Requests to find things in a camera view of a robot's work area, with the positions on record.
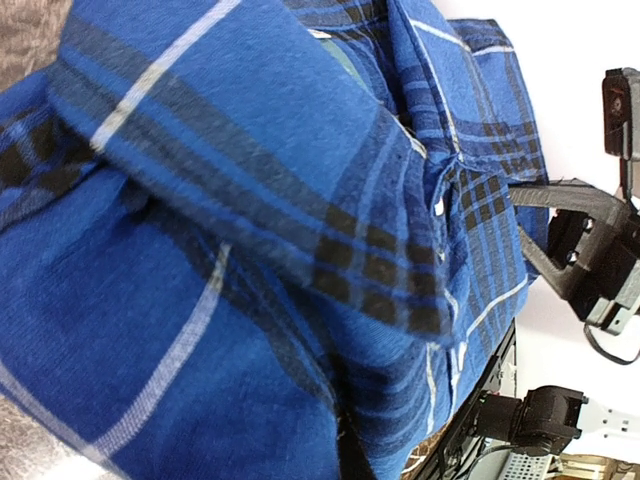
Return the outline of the blue plaid long sleeve shirt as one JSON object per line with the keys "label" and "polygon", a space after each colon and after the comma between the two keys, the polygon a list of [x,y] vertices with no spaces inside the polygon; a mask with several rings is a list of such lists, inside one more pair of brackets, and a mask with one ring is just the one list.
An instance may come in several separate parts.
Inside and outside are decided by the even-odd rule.
{"label": "blue plaid long sleeve shirt", "polygon": [[526,303],[514,48],[429,1],[77,1],[1,96],[1,391],[129,479],[376,479]]}

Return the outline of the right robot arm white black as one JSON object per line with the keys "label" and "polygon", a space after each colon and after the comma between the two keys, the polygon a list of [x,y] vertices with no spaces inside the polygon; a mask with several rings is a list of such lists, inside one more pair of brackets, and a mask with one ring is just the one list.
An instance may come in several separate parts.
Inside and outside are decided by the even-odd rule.
{"label": "right robot arm white black", "polygon": [[[591,347],[596,330],[619,335],[639,312],[639,216],[622,200],[580,180],[514,186],[518,207],[553,208],[548,247],[522,232],[525,258],[583,324]],[[472,409],[473,434],[509,444],[531,457],[558,455],[586,433],[604,440],[639,441],[639,417],[560,386],[541,386],[522,399],[480,393]]]}

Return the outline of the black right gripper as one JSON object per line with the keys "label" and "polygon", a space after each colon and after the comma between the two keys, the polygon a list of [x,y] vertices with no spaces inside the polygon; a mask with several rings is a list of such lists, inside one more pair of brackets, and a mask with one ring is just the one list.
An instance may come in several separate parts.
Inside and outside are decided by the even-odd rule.
{"label": "black right gripper", "polygon": [[519,229],[525,258],[586,325],[619,335],[639,312],[639,215],[578,179],[514,185],[517,207],[554,209],[547,248]]}

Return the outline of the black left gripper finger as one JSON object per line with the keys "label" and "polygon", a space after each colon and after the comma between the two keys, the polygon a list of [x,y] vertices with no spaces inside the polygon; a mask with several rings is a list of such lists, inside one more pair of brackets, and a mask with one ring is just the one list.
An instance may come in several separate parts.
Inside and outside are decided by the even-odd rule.
{"label": "black left gripper finger", "polygon": [[343,403],[337,404],[337,435],[340,478],[342,480],[375,480],[360,438],[354,412]]}

